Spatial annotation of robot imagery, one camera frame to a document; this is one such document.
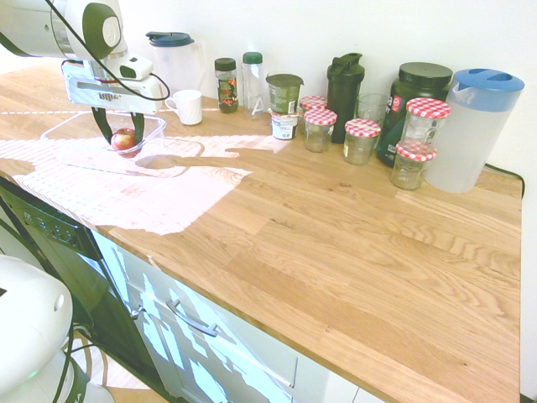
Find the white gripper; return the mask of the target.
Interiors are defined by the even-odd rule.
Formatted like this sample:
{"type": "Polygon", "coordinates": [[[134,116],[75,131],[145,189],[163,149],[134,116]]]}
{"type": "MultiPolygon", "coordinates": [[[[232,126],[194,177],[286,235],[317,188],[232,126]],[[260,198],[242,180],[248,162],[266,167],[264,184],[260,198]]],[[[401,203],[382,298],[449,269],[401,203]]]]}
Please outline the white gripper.
{"type": "Polygon", "coordinates": [[[91,73],[86,60],[83,65],[67,63],[62,65],[65,89],[74,104],[92,107],[91,112],[102,136],[112,143],[112,129],[107,120],[106,109],[130,112],[134,125],[133,147],[143,141],[145,120],[143,113],[155,114],[163,106],[163,85],[154,76],[141,81],[121,78],[120,81],[133,92],[117,83],[105,84],[91,73]]]}

